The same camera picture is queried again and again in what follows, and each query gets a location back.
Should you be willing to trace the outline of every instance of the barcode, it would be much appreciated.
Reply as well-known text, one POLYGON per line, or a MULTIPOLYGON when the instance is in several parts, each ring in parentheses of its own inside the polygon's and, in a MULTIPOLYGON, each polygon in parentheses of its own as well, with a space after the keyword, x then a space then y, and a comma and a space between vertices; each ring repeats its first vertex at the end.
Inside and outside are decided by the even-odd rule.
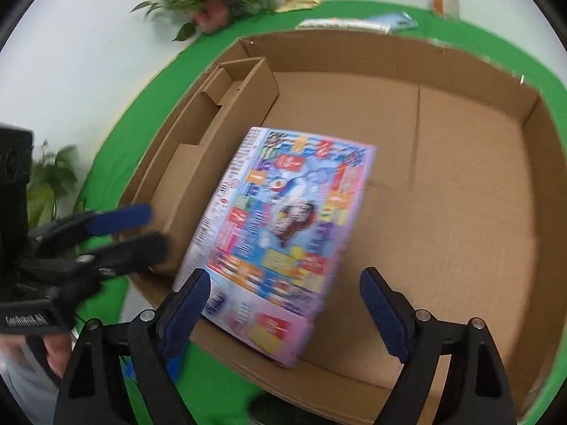
POLYGON ((193 243, 200 248, 204 248, 207 245, 209 238, 211 237, 211 227, 212 224, 210 219, 206 216, 203 216, 203 218, 199 222, 197 231, 195 232, 193 243))
POLYGON ((250 154, 250 151, 252 150, 252 144, 257 139, 259 133, 260 130, 251 129, 248 134, 246 134, 246 137, 238 148, 236 155, 230 162, 228 168, 228 176, 230 178, 236 177, 242 169, 242 166, 244 166, 246 157, 250 154))
POLYGON ((199 268, 204 264, 205 262, 205 254, 203 254, 203 252, 199 249, 198 251, 196 251, 196 253, 193 255, 193 257, 191 258, 192 260, 189 263, 188 266, 188 270, 189 271, 189 276, 191 276, 191 274, 193 273, 193 271, 195 270, 195 268, 199 268))

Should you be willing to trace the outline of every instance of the human hand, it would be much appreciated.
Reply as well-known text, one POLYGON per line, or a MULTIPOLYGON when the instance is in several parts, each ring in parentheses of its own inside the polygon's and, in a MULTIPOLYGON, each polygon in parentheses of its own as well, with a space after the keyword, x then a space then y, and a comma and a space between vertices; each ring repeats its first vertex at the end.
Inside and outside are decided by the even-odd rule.
MULTIPOLYGON (((63 377, 69 358, 71 357, 71 336, 69 334, 46 334, 42 336, 46 349, 47 363, 59 377, 63 377)), ((28 364, 22 351, 26 343, 24 335, 0 335, 0 351, 18 364, 28 364)))

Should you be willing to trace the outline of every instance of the cereal box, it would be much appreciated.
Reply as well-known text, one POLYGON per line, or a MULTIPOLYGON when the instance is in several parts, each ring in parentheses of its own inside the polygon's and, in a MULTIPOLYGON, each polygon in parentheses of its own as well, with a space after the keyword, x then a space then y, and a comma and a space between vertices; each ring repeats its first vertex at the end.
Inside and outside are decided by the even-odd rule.
POLYGON ((307 342, 362 197, 374 147, 251 128, 175 281, 211 276, 203 315, 285 366, 307 342))

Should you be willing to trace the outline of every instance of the green backdrop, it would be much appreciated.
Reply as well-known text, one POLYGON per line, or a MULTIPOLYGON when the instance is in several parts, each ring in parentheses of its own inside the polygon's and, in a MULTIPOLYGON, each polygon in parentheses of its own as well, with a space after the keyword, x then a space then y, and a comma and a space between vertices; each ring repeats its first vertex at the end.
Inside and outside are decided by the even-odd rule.
MULTIPOLYGON (((488 56, 504 69, 524 75, 528 82, 541 89, 554 115, 563 145, 566 145, 565 87, 553 73, 516 46, 471 24, 445 21, 409 6, 370 1, 328 1, 309 11, 255 16, 215 35, 201 36, 160 72, 124 112, 96 156, 80 199, 84 200, 86 208, 95 210, 117 206, 138 162, 169 112, 205 67, 238 37, 293 29, 307 17, 364 18, 392 11, 406 11, 419 24, 418 29, 402 32, 403 36, 446 42, 477 55, 488 56)), ((117 322, 127 289, 126 278, 107 282, 97 297, 84 303, 79 314, 85 319, 98 317, 104 323, 117 322)), ((539 419, 566 375, 567 343, 563 340, 554 371, 524 420, 526 425, 539 419)), ((245 424, 246 404, 259 392, 258 387, 195 346, 190 346, 186 354, 178 388, 199 425, 245 424)), ((129 382, 128 389, 139 422, 151 423, 135 385, 129 382)))

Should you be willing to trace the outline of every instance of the cardboard box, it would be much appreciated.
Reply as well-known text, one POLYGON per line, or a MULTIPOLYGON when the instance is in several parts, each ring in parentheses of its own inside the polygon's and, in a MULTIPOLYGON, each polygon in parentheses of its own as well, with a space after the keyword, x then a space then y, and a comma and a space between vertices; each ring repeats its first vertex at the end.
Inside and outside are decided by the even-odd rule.
MULTIPOLYGON (((173 252, 133 277, 169 292, 220 178, 252 126, 376 145, 376 159, 325 311, 293 369, 201 321, 192 339, 266 390, 349 424, 372 423, 402 366, 358 294, 377 267, 415 308, 486 320, 521 414, 549 369, 567 309, 567 173, 538 92, 470 54, 370 33, 302 30, 237 41, 188 90, 122 203, 154 207, 173 252)), ((441 359, 421 423, 430 423, 441 359)))

